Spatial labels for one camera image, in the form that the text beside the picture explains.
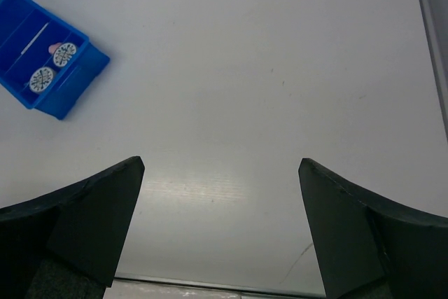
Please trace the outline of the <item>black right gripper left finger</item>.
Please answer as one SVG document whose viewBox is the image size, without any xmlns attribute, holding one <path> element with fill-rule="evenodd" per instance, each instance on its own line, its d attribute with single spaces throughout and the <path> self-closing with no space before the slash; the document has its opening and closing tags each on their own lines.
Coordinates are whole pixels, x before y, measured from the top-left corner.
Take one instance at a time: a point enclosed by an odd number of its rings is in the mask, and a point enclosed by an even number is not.
<svg viewBox="0 0 448 299">
<path fill-rule="evenodd" d="M 2 298 L 103 298 L 141 190 L 133 156 L 91 177 L 1 209 Z"/>
</svg>

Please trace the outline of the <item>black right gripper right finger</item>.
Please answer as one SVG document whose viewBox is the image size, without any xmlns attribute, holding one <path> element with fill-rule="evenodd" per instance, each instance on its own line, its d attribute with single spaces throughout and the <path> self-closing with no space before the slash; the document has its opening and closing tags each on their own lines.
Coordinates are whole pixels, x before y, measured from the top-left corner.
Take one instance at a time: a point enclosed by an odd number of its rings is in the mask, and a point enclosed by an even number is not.
<svg viewBox="0 0 448 299">
<path fill-rule="evenodd" d="M 310 158 L 298 176 L 327 298 L 447 297 L 447 218 L 360 187 Z"/>
</svg>

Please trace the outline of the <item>round blue tape roll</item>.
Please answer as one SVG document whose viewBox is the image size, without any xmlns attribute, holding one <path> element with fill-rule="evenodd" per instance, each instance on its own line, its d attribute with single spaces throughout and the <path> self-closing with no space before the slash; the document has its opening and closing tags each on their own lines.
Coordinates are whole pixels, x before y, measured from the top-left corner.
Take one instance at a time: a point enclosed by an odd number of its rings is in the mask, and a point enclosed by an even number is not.
<svg viewBox="0 0 448 299">
<path fill-rule="evenodd" d="M 55 79 L 56 74 L 56 71 L 50 67 L 37 69 L 29 79 L 29 89 L 36 94 L 41 94 Z"/>
<path fill-rule="evenodd" d="M 52 54 L 52 61 L 56 67 L 65 67 L 71 58 L 77 53 L 78 47 L 74 43 L 63 43 Z"/>
</svg>

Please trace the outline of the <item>pink highlighter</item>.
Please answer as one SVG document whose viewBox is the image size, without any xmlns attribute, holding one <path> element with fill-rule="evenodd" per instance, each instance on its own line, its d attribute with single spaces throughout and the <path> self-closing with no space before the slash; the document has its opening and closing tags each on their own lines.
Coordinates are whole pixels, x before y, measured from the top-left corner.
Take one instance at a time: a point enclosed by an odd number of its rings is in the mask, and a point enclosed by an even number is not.
<svg viewBox="0 0 448 299">
<path fill-rule="evenodd" d="M 48 52 L 53 55 L 55 51 L 61 46 L 61 43 L 55 43 L 48 47 Z"/>
</svg>

